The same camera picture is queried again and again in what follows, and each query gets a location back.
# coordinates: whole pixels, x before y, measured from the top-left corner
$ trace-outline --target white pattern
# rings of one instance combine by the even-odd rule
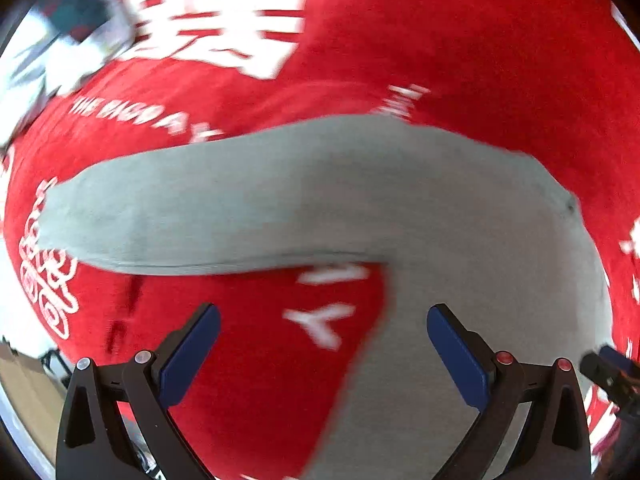
[[[69,292],[67,282],[76,275],[78,260],[68,257],[66,251],[41,251],[38,247],[38,219],[45,193],[57,182],[56,178],[48,182],[43,180],[38,186],[36,202],[24,226],[24,236],[18,245],[18,252],[22,258],[20,280],[27,297],[31,303],[38,304],[53,332],[62,339],[68,339],[67,314],[76,313],[79,305],[76,297]]]
[[[222,130],[212,130],[209,123],[197,123],[191,125],[191,140],[190,144],[197,144],[199,142],[206,142],[211,137],[217,137],[224,135]]]
[[[631,40],[631,43],[634,44],[634,47],[640,50],[640,40],[636,38],[636,35],[631,31],[629,26],[626,24],[625,17],[622,15],[622,12],[620,12],[620,10],[615,6],[613,2],[611,3],[611,15],[613,16],[613,19],[616,20],[616,23],[622,28],[622,30],[625,31],[625,34],[628,35],[629,39]]]
[[[298,277],[298,283],[303,285],[328,285],[338,282],[354,282],[356,280],[366,280],[369,271],[366,267],[349,264],[341,267],[322,267],[308,270]]]
[[[313,312],[285,310],[282,317],[298,323],[320,348],[337,351],[337,349],[340,348],[342,340],[340,336],[331,329],[328,322],[350,317],[355,310],[353,305],[332,303]]]
[[[598,421],[596,427],[593,428],[593,431],[591,431],[589,440],[591,443],[592,453],[593,448],[599,442],[601,442],[602,439],[605,438],[613,428],[613,425],[616,421],[616,412],[614,411],[614,407],[615,405],[613,404],[613,402],[609,404],[606,411],[604,412],[604,415],[602,415],[602,418]]]
[[[146,6],[147,0],[126,1],[137,10],[139,20],[145,23],[141,32],[150,38],[121,59],[196,60],[237,68],[258,79],[273,79],[297,43],[266,38],[265,31],[297,34],[303,30],[300,17],[265,16],[262,11],[302,10],[305,0],[162,0],[154,6]],[[219,30],[220,34],[200,37],[203,30]]]
[[[163,117],[152,128],[167,128],[169,135],[183,134],[187,129],[189,115],[187,112],[178,112],[167,117]]]
[[[640,304],[640,283],[638,283],[638,279],[635,276],[633,277],[631,296],[636,300],[637,304]]]
[[[596,386],[592,386],[591,388],[589,388],[589,391],[587,391],[587,395],[584,397],[584,411],[587,412],[589,410],[589,408],[591,407],[591,400],[593,399],[593,389],[596,388]]]
[[[620,242],[620,250],[625,254],[633,253],[636,258],[640,258],[640,218],[636,218],[629,236],[631,240]]]
[[[389,85],[391,95],[383,100],[383,105],[374,108],[370,113],[395,117],[401,121],[411,118],[411,110],[415,108],[415,102],[430,90],[423,86],[411,85],[409,88]]]

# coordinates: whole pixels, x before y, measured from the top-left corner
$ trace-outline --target white letter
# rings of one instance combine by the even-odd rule
[[[136,103],[130,107],[125,108],[118,115],[119,121],[130,121],[135,117],[138,117],[142,110],[146,108],[146,103]]]
[[[111,112],[107,118],[108,119],[116,118],[117,116],[119,116],[124,111],[124,109],[127,107],[128,104],[129,104],[129,101],[124,101],[113,112]]]
[[[102,98],[95,98],[94,100],[92,100],[91,102],[89,102],[89,104],[86,106],[86,108],[84,109],[84,112],[82,112],[82,115],[84,117],[88,117],[90,116],[92,113],[95,112],[95,109],[100,105],[101,102],[103,102],[104,99]]]
[[[349,264],[343,267],[325,267],[300,274],[298,283],[305,285],[326,285],[328,283],[366,280],[369,271],[365,267]]]
[[[223,135],[224,132],[222,130],[212,130],[209,127],[209,123],[198,123],[193,124],[191,126],[191,140],[189,141],[191,144],[196,144],[197,142],[205,142],[209,137],[215,137],[218,135]]]
[[[178,112],[160,119],[152,128],[165,126],[169,129],[169,135],[178,135],[185,131],[188,119],[189,116],[185,112]]]
[[[82,101],[84,101],[84,97],[80,96],[78,99],[76,99],[76,101],[74,102],[74,105],[71,107],[71,110],[69,110],[70,114],[73,114],[76,112],[76,108],[78,108],[78,106],[82,103]]]
[[[337,351],[342,341],[340,336],[331,330],[328,322],[352,316],[355,310],[356,308],[353,305],[332,303],[313,312],[287,309],[282,314],[282,317],[298,323],[320,348]]]
[[[164,112],[164,107],[161,105],[153,105],[143,110],[139,117],[133,121],[134,124],[144,124],[149,121],[153,121],[155,118],[158,118],[162,112]]]
[[[104,105],[104,108],[98,112],[98,114],[96,115],[96,118],[98,119],[105,118],[107,115],[113,112],[121,102],[122,101],[118,101],[117,99],[114,101],[108,102],[107,104]]]

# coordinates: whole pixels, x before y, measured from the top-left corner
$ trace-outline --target gray fabric fold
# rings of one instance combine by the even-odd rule
[[[475,412],[426,336],[432,304],[526,362],[577,362],[610,337],[604,272],[577,202],[539,163],[378,116],[97,164],[47,193],[39,243],[133,274],[387,263],[385,322],[307,480],[430,478],[453,452]]]
[[[534,202],[502,214],[523,192]],[[96,164],[48,192],[40,244],[133,274],[419,261],[440,231],[480,227],[489,243],[536,202],[580,224],[574,197],[530,157],[343,116]]]

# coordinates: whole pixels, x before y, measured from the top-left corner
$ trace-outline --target red blanket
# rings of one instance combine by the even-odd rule
[[[322,293],[322,304],[365,302],[373,318],[362,320],[361,340],[327,363],[321,385],[306,392],[318,408],[304,424],[295,410],[291,420],[262,420],[258,412],[228,420],[229,407],[261,394],[269,363],[294,359],[295,373],[305,373],[304,354],[267,335],[270,304],[316,307],[307,305],[316,295],[310,300],[296,284],[302,271],[136,277],[78,264],[59,251],[34,252],[42,193],[52,179],[116,156],[328,114],[384,113],[460,132],[535,156],[578,196],[610,278],[614,341],[638,356],[637,259],[633,244],[623,251],[620,242],[631,240],[640,214],[640,54],[612,18],[610,0],[127,1],[150,39],[81,94],[55,99],[15,143],[4,234],[34,307],[72,359],[121,361],[155,347],[205,298],[220,306],[228,332],[216,352],[224,359],[207,362],[174,410],[207,465],[238,475],[234,451],[216,452],[216,442],[242,434],[258,462],[296,450],[277,470],[267,459],[256,463],[261,479],[300,473],[382,304],[381,271]],[[256,310],[247,283],[260,283],[264,311]],[[295,388],[294,376],[280,379]],[[215,381],[228,388],[211,397]],[[203,399],[213,406],[211,418],[191,415]],[[608,404],[595,395],[590,404],[593,429]]]

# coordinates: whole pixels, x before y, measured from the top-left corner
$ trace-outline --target gray towel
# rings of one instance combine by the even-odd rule
[[[40,245],[132,274],[387,263],[388,317],[305,479],[430,478],[455,449],[475,413],[426,336],[434,303],[527,362],[577,362],[610,337],[577,202],[539,163],[378,116],[97,164],[48,192]]]

